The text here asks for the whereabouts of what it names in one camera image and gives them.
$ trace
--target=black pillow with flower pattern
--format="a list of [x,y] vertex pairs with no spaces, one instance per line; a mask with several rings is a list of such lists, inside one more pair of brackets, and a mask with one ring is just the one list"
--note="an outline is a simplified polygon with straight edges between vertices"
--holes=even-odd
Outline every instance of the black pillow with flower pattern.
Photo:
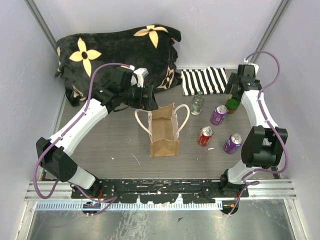
[[[180,31],[160,24],[111,33],[78,33],[57,41],[59,68],[55,76],[64,79],[65,94],[73,106],[87,99],[91,75],[106,63],[124,63],[147,68],[144,83],[155,92],[181,84],[176,72],[178,53],[173,47],[181,41]],[[112,76],[113,67],[102,68],[94,85],[103,87]]]

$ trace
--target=striped cloth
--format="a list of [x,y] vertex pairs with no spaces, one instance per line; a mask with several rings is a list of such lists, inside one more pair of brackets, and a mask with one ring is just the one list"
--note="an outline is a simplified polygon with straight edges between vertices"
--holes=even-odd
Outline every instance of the striped cloth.
[[223,67],[205,69],[183,69],[181,71],[182,91],[184,96],[203,94],[223,94],[228,78]]

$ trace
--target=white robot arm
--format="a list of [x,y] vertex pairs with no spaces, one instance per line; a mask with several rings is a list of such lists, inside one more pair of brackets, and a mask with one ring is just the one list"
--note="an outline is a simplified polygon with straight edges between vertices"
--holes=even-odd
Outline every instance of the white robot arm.
[[256,80],[257,72],[258,66],[255,64],[239,65],[238,73],[231,74],[226,88],[226,93],[232,94],[241,101],[246,109],[251,131],[242,146],[241,160],[221,176],[223,187],[243,185],[256,173],[255,169],[268,169],[279,164],[283,149],[265,118],[275,127],[284,143],[288,137],[287,131],[278,128],[272,119],[265,103],[264,93],[262,92],[259,96],[262,87],[260,81]]
[[88,99],[84,107],[61,130],[49,139],[41,137],[37,141],[36,148],[40,158],[48,146],[59,139],[40,165],[61,182],[78,185],[95,195],[99,189],[99,186],[94,186],[98,184],[98,179],[71,159],[77,145],[101,119],[121,103],[147,111],[158,109],[153,86],[144,86],[147,69],[133,69],[119,67],[119,74],[116,74],[118,79],[110,81],[105,88],[95,89],[93,98]]

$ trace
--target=white wall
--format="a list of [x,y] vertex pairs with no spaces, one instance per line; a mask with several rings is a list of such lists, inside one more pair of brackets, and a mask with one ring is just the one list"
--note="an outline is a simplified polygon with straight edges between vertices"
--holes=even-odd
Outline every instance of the white wall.
[[[287,128],[289,167],[308,229],[319,239],[320,216],[320,1],[292,1],[265,50],[281,64],[278,82],[265,92],[265,100],[279,127]],[[276,75],[276,64],[260,56],[257,78],[266,85]]]
[[0,234],[11,240],[37,160],[64,94],[57,56],[23,0],[0,7]]
[[182,67],[235,67],[256,49],[280,0],[35,0],[56,40],[159,23],[181,31]]

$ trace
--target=green bottle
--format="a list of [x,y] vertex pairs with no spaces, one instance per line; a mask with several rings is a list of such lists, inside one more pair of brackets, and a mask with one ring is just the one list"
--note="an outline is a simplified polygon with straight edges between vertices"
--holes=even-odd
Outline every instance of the green bottle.
[[225,103],[228,114],[233,114],[238,109],[239,105],[240,101],[237,98],[230,96]]

